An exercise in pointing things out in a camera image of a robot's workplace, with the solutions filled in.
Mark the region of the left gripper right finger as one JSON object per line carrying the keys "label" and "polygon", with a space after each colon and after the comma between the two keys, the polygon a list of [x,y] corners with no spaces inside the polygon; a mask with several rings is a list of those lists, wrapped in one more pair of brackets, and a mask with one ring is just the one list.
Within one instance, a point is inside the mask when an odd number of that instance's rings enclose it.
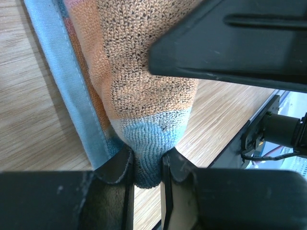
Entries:
{"label": "left gripper right finger", "polygon": [[294,171],[199,168],[162,158],[162,229],[304,230],[307,182]]}

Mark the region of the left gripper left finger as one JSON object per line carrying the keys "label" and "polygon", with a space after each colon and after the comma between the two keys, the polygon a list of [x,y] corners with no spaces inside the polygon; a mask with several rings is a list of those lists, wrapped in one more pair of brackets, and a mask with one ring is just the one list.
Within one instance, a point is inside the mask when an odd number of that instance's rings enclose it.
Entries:
{"label": "left gripper left finger", "polygon": [[133,153],[94,171],[1,172],[3,230],[133,229]]}

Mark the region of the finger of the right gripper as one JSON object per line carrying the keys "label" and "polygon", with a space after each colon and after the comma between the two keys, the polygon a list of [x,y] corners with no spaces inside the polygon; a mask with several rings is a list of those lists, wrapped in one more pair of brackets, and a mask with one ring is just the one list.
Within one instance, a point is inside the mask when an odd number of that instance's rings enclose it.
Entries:
{"label": "finger of the right gripper", "polygon": [[149,50],[153,75],[304,92],[304,0],[207,0]]}

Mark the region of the blue polka dot towel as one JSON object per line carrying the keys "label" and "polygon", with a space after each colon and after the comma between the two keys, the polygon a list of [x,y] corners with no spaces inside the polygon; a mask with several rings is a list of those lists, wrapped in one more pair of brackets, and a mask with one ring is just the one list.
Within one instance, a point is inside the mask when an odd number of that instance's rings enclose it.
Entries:
{"label": "blue polka dot towel", "polygon": [[198,81],[148,71],[150,45],[197,0],[27,0],[26,8],[88,158],[123,145],[135,184],[161,182],[161,158],[182,138]]}

